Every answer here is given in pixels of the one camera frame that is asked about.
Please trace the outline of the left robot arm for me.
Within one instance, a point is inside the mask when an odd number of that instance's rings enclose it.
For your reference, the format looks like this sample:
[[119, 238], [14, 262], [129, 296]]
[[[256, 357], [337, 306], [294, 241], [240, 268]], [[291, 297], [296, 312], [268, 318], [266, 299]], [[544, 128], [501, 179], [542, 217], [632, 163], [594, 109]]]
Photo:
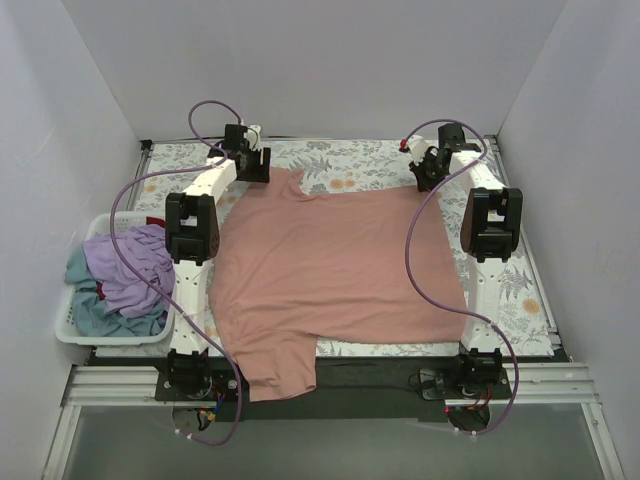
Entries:
[[169, 314], [173, 333], [167, 355], [168, 384], [188, 398], [205, 398], [213, 386], [207, 370], [211, 346], [205, 333], [207, 279], [220, 246], [216, 204], [234, 181], [270, 181], [271, 149], [261, 145], [259, 125], [228, 124], [221, 148], [207, 155], [208, 169], [165, 202], [166, 248], [175, 284]]

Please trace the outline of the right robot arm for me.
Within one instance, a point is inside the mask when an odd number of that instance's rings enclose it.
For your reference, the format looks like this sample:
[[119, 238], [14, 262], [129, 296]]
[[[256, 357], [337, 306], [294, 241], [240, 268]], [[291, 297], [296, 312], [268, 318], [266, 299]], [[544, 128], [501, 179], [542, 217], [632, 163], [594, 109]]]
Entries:
[[463, 187], [467, 203], [460, 245], [467, 255], [470, 285], [467, 305], [458, 311], [466, 319], [458, 354], [441, 367], [421, 370], [417, 378], [426, 400], [470, 398], [479, 405], [508, 383], [501, 351], [511, 345], [497, 320], [507, 263], [520, 240], [523, 194], [485, 165], [488, 146], [483, 139], [467, 141], [470, 126], [453, 119], [434, 123], [437, 145], [412, 130], [400, 149], [410, 154], [409, 169], [419, 191], [429, 198], [453, 180]]

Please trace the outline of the pink t-shirt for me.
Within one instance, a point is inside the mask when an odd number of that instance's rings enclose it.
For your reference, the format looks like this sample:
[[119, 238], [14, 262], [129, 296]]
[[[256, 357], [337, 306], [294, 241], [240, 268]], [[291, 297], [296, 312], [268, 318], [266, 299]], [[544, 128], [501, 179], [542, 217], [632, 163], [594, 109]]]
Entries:
[[254, 402], [316, 386], [319, 338], [457, 342], [466, 306], [439, 205], [412, 187], [307, 195], [275, 168], [221, 228], [210, 303]]

